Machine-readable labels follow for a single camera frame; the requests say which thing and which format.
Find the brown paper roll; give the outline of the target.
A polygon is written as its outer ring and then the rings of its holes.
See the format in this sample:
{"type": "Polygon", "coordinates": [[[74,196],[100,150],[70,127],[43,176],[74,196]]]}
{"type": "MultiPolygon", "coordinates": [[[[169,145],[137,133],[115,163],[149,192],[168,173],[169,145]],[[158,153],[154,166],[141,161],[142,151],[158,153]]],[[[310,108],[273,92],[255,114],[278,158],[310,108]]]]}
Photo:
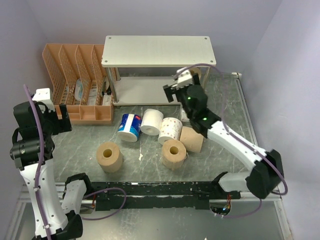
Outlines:
{"type": "Polygon", "coordinates": [[[193,128],[183,126],[180,135],[180,141],[187,151],[200,153],[203,145],[204,137],[197,133],[193,128]]]}

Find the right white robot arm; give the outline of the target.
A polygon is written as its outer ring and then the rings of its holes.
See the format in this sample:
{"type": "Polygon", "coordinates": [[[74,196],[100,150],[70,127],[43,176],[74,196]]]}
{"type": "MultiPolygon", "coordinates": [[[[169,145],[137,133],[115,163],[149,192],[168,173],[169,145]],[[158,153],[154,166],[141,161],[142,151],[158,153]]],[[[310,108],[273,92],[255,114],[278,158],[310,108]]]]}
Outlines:
{"type": "Polygon", "coordinates": [[[229,151],[247,168],[247,173],[224,173],[212,186],[212,193],[223,199],[229,192],[250,192],[265,199],[284,180],[281,154],[267,151],[232,130],[222,118],[208,108],[208,96],[200,85],[198,74],[186,79],[178,77],[172,85],[163,86],[168,102],[176,99],[189,119],[190,125],[204,138],[229,151]]]}

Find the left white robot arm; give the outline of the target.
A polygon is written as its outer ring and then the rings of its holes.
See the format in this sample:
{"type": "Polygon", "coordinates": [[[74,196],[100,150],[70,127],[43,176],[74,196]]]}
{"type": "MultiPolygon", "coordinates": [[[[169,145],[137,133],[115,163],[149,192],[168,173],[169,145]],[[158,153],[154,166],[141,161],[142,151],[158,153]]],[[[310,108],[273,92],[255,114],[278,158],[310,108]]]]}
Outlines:
{"type": "Polygon", "coordinates": [[[55,109],[39,101],[23,102],[13,108],[18,124],[12,135],[10,157],[27,186],[35,220],[35,240],[75,240],[83,235],[80,216],[82,200],[94,192],[89,177],[78,173],[68,177],[62,199],[55,177],[52,137],[72,130],[64,104],[55,109]]]}

